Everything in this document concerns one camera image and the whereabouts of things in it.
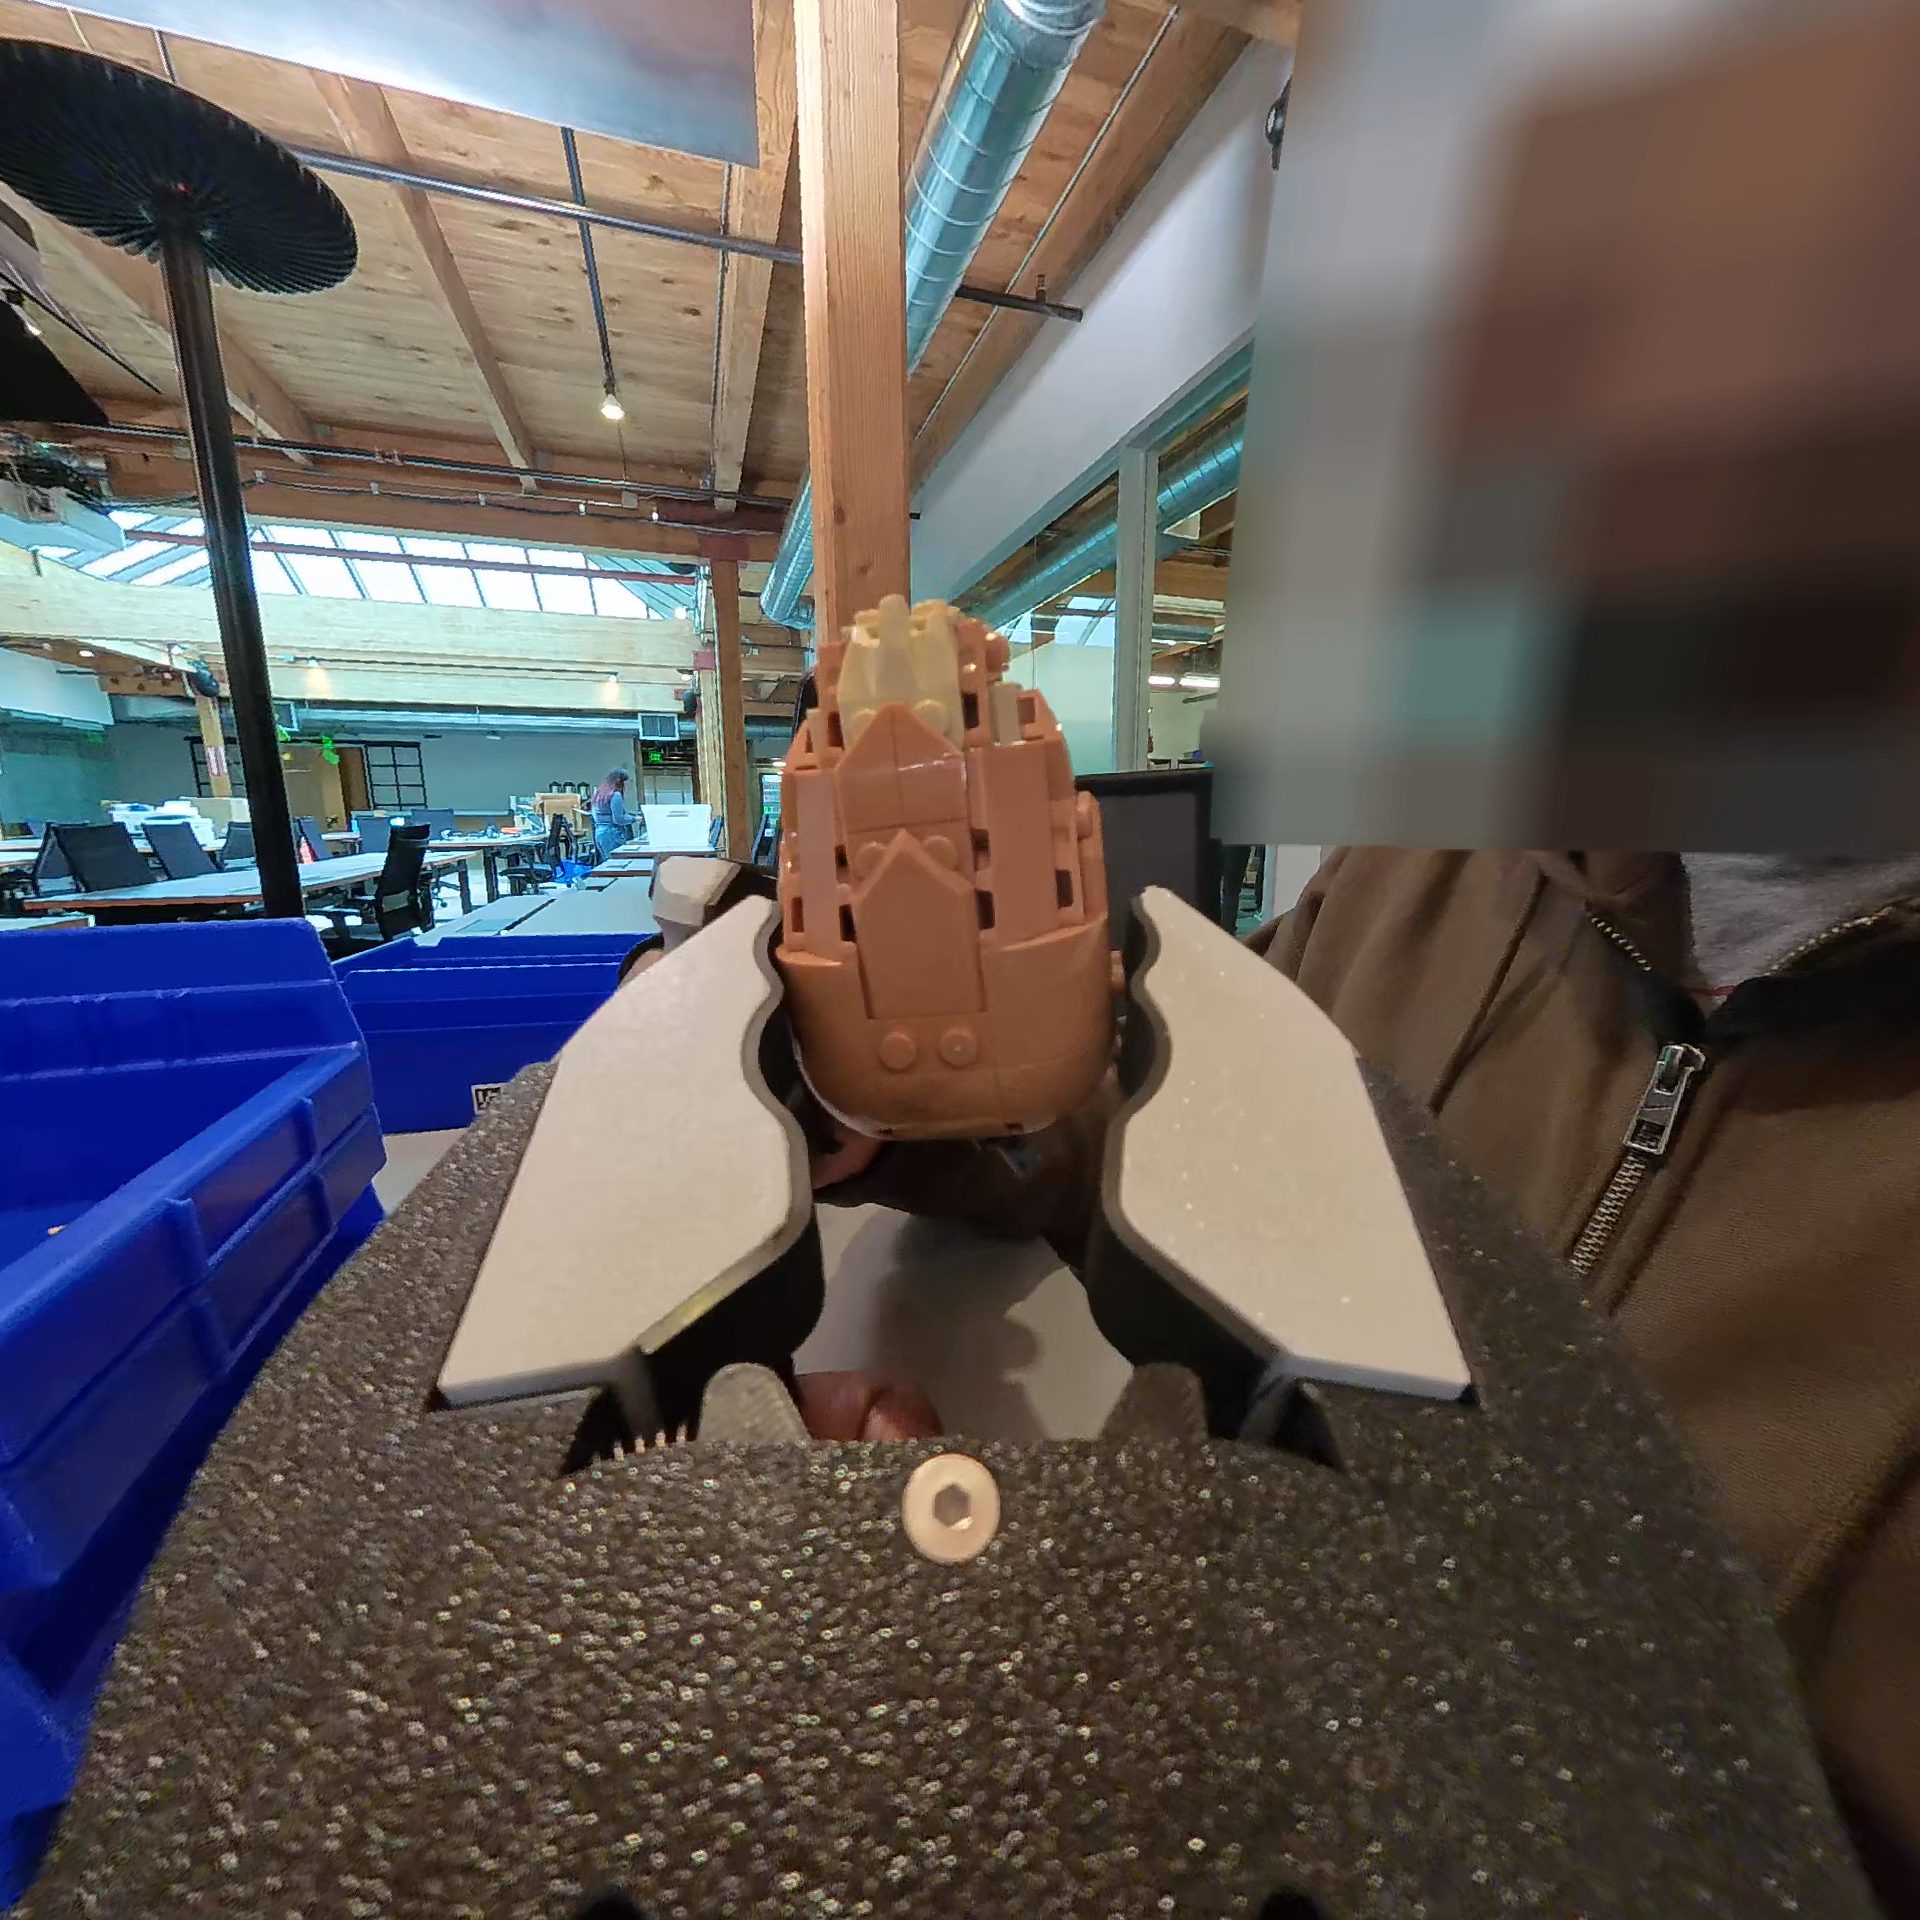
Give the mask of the silver ventilation duct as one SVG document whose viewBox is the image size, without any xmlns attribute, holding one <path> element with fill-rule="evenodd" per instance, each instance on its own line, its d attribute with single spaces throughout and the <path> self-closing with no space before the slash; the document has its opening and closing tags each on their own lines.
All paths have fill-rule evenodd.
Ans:
<svg viewBox="0 0 1920 1920">
<path fill-rule="evenodd" d="M 998 214 L 1025 157 L 1092 28 L 1100 1 L 969 5 L 933 96 L 904 190 L 886 205 L 904 211 L 904 361 L 912 374 Z M 826 269 L 814 264 L 826 229 L 817 222 L 818 165 L 802 156 L 802 284 L 806 318 L 806 443 L 818 471 L 824 428 Z M 780 627 L 810 627 L 802 589 L 814 574 L 811 477 L 802 477 L 786 516 L 758 607 Z"/>
</svg>

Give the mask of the blue plastic bin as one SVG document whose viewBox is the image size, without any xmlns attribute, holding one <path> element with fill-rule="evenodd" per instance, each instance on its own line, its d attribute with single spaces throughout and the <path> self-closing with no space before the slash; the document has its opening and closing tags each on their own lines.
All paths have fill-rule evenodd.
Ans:
<svg viewBox="0 0 1920 1920">
<path fill-rule="evenodd" d="M 2 942 L 5 1901 L 213 1435 L 373 1235 L 369 1051 L 302 920 Z"/>
</svg>

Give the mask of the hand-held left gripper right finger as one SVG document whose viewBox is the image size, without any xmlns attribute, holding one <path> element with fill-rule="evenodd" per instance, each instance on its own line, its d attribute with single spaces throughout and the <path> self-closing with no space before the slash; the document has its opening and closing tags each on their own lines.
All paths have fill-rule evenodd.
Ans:
<svg viewBox="0 0 1920 1920">
<path fill-rule="evenodd" d="M 1269 1373 L 1430 1400 L 1473 1387 L 1360 1061 L 1283 971 L 1161 886 L 1124 951 L 1122 1103 L 1084 1281 L 1133 1364 L 1209 1403 Z"/>
</svg>

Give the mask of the wooden post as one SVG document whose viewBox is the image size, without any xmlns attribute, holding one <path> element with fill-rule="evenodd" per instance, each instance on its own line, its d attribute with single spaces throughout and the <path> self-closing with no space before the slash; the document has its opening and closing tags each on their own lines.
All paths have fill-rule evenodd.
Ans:
<svg viewBox="0 0 1920 1920">
<path fill-rule="evenodd" d="M 837 636 L 907 589 L 904 93 L 894 1 L 797 1 L 811 596 Z"/>
<path fill-rule="evenodd" d="M 738 567 L 734 559 L 709 565 L 709 617 L 697 665 L 697 744 L 702 796 L 712 823 L 721 828 L 721 851 L 738 861 L 753 860 L 755 796 L 750 741 L 745 729 L 745 681 L 740 671 Z"/>
</svg>

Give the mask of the black office chair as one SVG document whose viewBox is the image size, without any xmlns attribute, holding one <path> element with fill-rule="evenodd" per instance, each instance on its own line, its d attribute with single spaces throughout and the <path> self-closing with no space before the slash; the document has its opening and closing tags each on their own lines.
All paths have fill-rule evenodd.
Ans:
<svg viewBox="0 0 1920 1920">
<path fill-rule="evenodd" d="M 433 929 L 433 886 L 426 880 L 430 828 L 395 823 L 373 892 L 373 924 L 380 942 Z"/>
</svg>

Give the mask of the person's left hand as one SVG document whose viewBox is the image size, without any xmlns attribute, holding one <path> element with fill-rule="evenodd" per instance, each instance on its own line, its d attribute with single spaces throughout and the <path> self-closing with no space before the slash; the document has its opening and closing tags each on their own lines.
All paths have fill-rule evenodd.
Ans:
<svg viewBox="0 0 1920 1920">
<path fill-rule="evenodd" d="M 826 1445 L 912 1441 L 944 1431 L 928 1396 L 912 1383 L 857 1372 L 797 1375 L 806 1435 Z"/>
</svg>

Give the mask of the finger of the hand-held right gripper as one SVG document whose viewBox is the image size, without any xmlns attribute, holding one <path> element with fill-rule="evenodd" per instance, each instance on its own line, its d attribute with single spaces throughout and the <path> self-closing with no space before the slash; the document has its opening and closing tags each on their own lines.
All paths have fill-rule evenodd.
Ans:
<svg viewBox="0 0 1920 1920">
<path fill-rule="evenodd" d="M 672 952 L 740 896 L 745 867 L 721 855 L 662 855 L 652 884 L 661 949 Z"/>
</svg>

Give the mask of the long wooden work table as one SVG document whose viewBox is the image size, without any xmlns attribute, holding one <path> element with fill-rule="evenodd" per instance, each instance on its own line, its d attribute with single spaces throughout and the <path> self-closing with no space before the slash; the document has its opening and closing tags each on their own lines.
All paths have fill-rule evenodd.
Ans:
<svg viewBox="0 0 1920 1920">
<path fill-rule="evenodd" d="M 488 901 L 497 897 L 499 861 L 509 851 L 505 838 L 448 837 L 430 840 L 424 852 L 426 873 L 454 873 L 461 901 L 473 908 L 466 873 L 478 856 L 485 863 Z M 337 855 L 297 867 L 302 901 L 365 892 L 381 873 L 384 855 Z M 96 920 L 158 924 L 213 920 L 264 910 L 266 886 L 256 868 L 217 871 L 213 875 L 156 880 L 100 894 L 32 897 L 20 905 L 28 917 L 90 913 Z"/>
</svg>

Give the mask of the orange and tan toy segment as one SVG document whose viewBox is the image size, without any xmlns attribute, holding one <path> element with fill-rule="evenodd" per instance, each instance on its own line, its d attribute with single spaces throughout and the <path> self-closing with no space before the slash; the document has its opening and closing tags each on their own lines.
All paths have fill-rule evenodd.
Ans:
<svg viewBox="0 0 1920 1920">
<path fill-rule="evenodd" d="M 1098 801 L 1008 638 L 898 593 L 818 649 L 777 961 L 811 1093 L 878 1139 L 1036 1134 L 1113 1055 Z"/>
</svg>

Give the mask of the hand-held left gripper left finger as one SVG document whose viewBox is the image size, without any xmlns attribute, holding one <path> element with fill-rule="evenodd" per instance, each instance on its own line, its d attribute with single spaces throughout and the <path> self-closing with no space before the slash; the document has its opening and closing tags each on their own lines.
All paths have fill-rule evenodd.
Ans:
<svg viewBox="0 0 1920 1920">
<path fill-rule="evenodd" d="M 565 1044 L 451 1336 L 445 1408 L 604 1391 L 635 1439 L 804 1441 L 796 1348 L 826 1305 L 793 1064 L 750 897 Z"/>
</svg>

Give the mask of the black framed board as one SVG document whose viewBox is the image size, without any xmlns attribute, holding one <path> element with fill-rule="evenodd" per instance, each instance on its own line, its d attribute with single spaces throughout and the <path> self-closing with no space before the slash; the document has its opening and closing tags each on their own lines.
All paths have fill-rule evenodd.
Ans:
<svg viewBox="0 0 1920 1920">
<path fill-rule="evenodd" d="M 1133 901 L 1152 884 L 1219 920 L 1212 784 L 1214 772 L 1204 764 L 1074 779 L 1100 812 L 1113 945 L 1122 944 Z"/>
</svg>

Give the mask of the blue storage bin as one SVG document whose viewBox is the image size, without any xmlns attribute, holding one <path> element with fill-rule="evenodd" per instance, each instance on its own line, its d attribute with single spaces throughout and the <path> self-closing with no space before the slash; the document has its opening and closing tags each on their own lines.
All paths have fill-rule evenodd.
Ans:
<svg viewBox="0 0 1920 1920">
<path fill-rule="evenodd" d="M 526 1064 L 550 1061 L 617 989 L 638 932 L 401 939 L 337 961 L 365 1036 L 387 1135 L 464 1129 Z"/>
</svg>

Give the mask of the black floor lamp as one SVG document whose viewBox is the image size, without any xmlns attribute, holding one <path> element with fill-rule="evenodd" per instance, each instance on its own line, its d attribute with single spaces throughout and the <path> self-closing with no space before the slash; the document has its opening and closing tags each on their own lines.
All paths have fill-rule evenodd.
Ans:
<svg viewBox="0 0 1920 1920">
<path fill-rule="evenodd" d="M 133 67 L 25 38 L 2 45 L 2 176 L 60 222 L 160 262 L 260 897 L 269 917 L 299 920 L 296 821 L 211 277 L 258 294 L 323 292 L 355 269 L 352 220 L 291 151 L 234 112 Z"/>
</svg>

